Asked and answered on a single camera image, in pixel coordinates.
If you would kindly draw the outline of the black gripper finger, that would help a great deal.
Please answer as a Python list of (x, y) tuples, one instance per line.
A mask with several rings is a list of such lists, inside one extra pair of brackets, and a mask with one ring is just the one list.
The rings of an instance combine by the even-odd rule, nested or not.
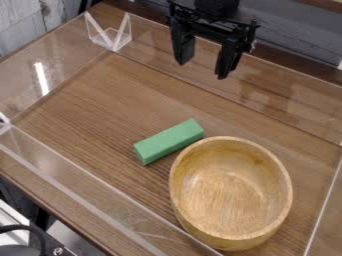
[(185, 65), (195, 53), (195, 35), (189, 22), (171, 18), (171, 41), (174, 57), (179, 65)]
[(215, 74), (218, 75), (219, 80), (226, 79), (230, 72), (235, 70), (242, 53), (243, 51), (239, 40), (237, 38), (227, 38), (222, 42), (222, 48), (215, 65)]

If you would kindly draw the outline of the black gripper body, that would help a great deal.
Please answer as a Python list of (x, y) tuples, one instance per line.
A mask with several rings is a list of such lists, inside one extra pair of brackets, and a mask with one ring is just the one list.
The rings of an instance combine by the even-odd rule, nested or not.
[(231, 36), (241, 42), (243, 52), (255, 48), (258, 19), (239, 10), (241, 0), (167, 0), (171, 18), (193, 26), (194, 35), (222, 43)]

